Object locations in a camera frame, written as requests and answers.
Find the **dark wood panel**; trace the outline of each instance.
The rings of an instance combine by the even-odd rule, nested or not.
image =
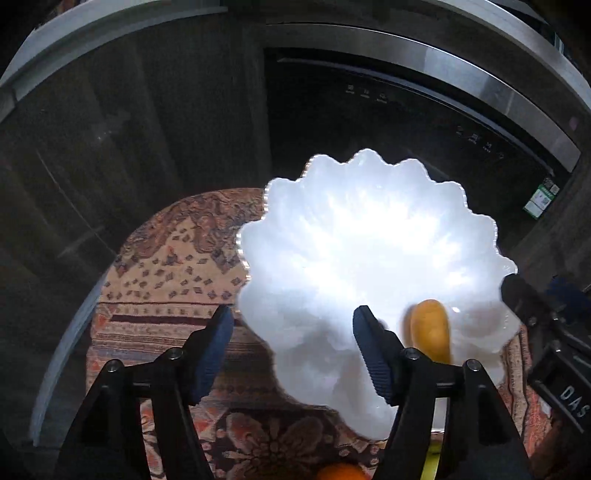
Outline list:
[[[554,275],[591,284],[591,158],[579,160],[569,184],[511,252],[522,275],[544,289]]]
[[[262,51],[226,15],[114,40],[18,110],[18,129],[111,249],[185,196],[269,180]]]
[[[0,426],[20,446],[61,334],[113,253],[53,182],[17,119],[15,111],[0,130]]]

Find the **yellow fruit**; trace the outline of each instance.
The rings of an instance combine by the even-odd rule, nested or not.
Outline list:
[[[320,470],[316,480],[367,480],[367,477],[357,465],[334,463]]]
[[[441,453],[441,447],[443,444],[438,442],[437,440],[431,440],[431,444],[429,445],[429,453]]]
[[[410,336],[413,346],[434,362],[452,362],[447,313],[437,300],[424,300],[413,308],[410,316]]]
[[[427,458],[425,458],[425,465],[423,466],[423,474],[421,475],[421,480],[434,480],[438,466],[439,454],[428,453]]]

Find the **paisley pattern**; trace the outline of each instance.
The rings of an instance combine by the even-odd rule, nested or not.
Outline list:
[[[87,386],[104,363],[152,361],[203,328],[220,304],[233,304],[246,279],[235,263],[236,230],[262,215],[262,190],[195,195],[154,215],[121,248],[92,322]],[[549,428],[536,394],[524,388],[531,358],[523,330],[505,348],[500,392],[531,454]],[[373,475],[385,442],[369,442],[333,412],[294,405],[278,391],[265,347],[236,314],[226,360],[207,397],[190,408],[216,478],[313,478],[324,465],[352,462]],[[165,474],[150,401],[141,405],[154,479]]]

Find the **stainless steel trim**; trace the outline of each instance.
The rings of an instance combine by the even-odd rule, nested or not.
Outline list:
[[[47,365],[47,370],[43,375],[41,387],[35,398],[33,412],[31,413],[31,421],[29,423],[29,439],[33,441],[33,446],[35,447],[39,445],[43,420],[45,419],[49,402],[56,389],[57,382],[61,377],[61,373],[72,354],[72,350],[78,343],[78,340],[80,340],[82,333],[84,333],[86,326],[92,320],[96,304],[99,301],[100,291],[105,283],[107,272],[108,270],[101,276],[95,286],[92,287],[92,290],[86,296],[82,305],[80,305],[80,308],[72,318],[66,331],[61,336],[60,343],[53,352],[49,365]]]
[[[12,89],[0,87],[0,122],[14,110],[15,105],[16,100]]]
[[[226,13],[220,0],[92,0],[31,32],[6,71],[17,101],[71,61],[116,38],[180,18]]]
[[[517,12],[521,12],[523,14],[529,15],[530,17],[535,18],[536,20],[539,20],[540,22],[546,23],[546,20],[544,20],[541,16],[539,16],[533,8],[531,8],[528,4],[526,4],[525,2],[522,2],[521,0],[489,0],[489,1],[491,1],[495,5],[500,5],[501,7],[512,8],[513,10],[515,10]]]
[[[487,0],[422,0],[470,18],[526,51],[574,93],[591,113],[591,87],[569,60],[538,32]]]
[[[580,150],[573,141],[525,96],[480,67],[430,45],[365,28],[291,23],[267,25],[265,46],[338,51],[426,74],[505,115],[543,145],[569,172],[579,159]]]

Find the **blue object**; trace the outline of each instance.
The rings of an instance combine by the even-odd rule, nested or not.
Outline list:
[[[209,395],[213,381],[220,371],[226,352],[226,345],[230,341],[234,328],[234,317],[230,308],[220,306],[209,321],[207,327],[198,332],[193,332],[195,340],[201,343],[201,354],[192,368],[192,378],[189,382],[189,400],[197,404],[201,399]]]
[[[573,284],[563,277],[554,277],[548,284],[546,295],[554,297],[564,304],[560,314],[567,325],[577,321],[585,321],[591,317],[591,300]]]

